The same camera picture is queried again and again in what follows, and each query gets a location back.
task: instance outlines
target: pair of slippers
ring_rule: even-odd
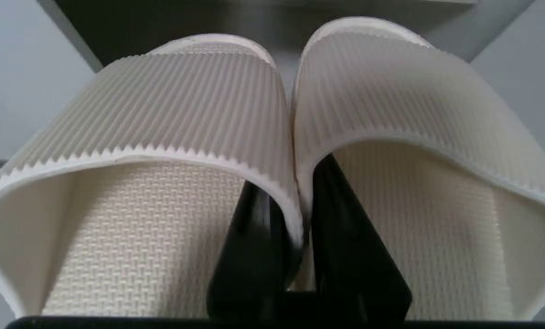
[[[303,249],[329,154],[412,290],[407,318],[545,305],[545,154],[467,64],[390,22],[339,19],[307,43],[286,104],[272,57],[241,37],[103,69],[0,171],[15,315],[205,317],[245,181]],[[314,284],[304,252],[295,289]]]

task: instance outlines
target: ribbed texture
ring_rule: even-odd
[[[458,58],[405,41],[338,33],[306,53],[298,84],[296,170],[308,206],[319,158],[370,136],[420,144],[477,175],[545,198],[545,154]]]
[[[244,180],[193,164],[80,172],[44,315],[207,317]]]
[[[304,54],[297,83],[302,208],[318,161],[350,145],[336,159],[410,282],[411,317],[535,315],[545,304],[545,208],[532,200],[545,206],[545,154],[467,64],[407,41],[335,33]],[[412,147],[351,146],[385,140],[484,180],[414,159]]]
[[[183,158],[256,180],[277,198],[291,237],[300,244],[284,106],[278,74],[252,55],[123,58],[103,69],[6,164],[0,189],[19,174],[45,173],[53,164],[72,170],[117,154]]]
[[[402,143],[334,157],[411,288],[407,319],[513,318],[492,187]]]

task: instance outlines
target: white slide sandal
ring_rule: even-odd
[[[0,292],[17,317],[205,317],[244,180],[303,228],[271,56],[204,35],[103,69],[0,171]]]
[[[545,154],[469,65],[390,22],[339,19],[308,42],[293,106],[304,217],[333,154],[411,288],[407,319],[545,305]]]

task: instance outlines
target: white wall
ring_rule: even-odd
[[[9,158],[93,76],[36,0],[0,0],[0,158]]]

